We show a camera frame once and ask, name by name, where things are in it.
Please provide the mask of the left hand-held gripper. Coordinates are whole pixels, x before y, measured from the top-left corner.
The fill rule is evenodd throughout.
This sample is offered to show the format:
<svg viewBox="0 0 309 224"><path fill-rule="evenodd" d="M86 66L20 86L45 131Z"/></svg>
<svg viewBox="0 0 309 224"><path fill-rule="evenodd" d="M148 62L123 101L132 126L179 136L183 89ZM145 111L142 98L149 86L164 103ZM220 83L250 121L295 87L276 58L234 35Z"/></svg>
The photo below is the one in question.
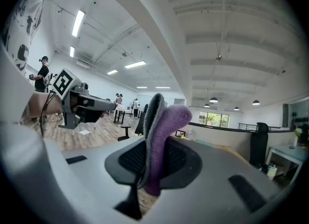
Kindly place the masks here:
<svg viewBox="0 0 309 224"><path fill-rule="evenodd" d="M80 123L95 123L106 111L114 111L115 103L89 94L88 84L67 68L53 82L52 91L60 98L64 123L59 128L75 129Z"/></svg>

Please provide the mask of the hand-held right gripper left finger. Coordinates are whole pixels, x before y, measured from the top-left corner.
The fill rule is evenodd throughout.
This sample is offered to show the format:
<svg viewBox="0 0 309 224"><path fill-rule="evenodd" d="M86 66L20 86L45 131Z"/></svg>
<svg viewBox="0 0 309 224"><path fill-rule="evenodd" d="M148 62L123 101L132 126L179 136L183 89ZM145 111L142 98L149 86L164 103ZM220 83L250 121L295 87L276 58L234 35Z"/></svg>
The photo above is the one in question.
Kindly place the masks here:
<svg viewBox="0 0 309 224"><path fill-rule="evenodd" d="M107 157L118 165L117 157L139 143L144 137L132 137L101 147L76 151L60 151L55 141L45 139L45 150L55 186L49 193L44 221L49 224L145 224L146 217L133 218L136 192L119 184L105 168Z"/></svg>

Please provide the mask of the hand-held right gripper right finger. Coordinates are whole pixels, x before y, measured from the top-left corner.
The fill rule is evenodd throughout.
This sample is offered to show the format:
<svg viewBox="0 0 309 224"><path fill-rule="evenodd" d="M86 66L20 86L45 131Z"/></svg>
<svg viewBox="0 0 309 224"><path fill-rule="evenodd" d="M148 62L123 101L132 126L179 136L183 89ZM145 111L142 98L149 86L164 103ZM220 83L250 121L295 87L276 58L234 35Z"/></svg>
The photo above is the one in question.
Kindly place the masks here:
<svg viewBox="0 0 309 224"><path fill-rule="evenodd" d="M198 153L201 172L185 188L162 190L144 217L146 224L254 224L276 204L279 187L248 162L212 146L176 141ZM243 176L266 204L251 213L228 180L233 175Z"/></svg>

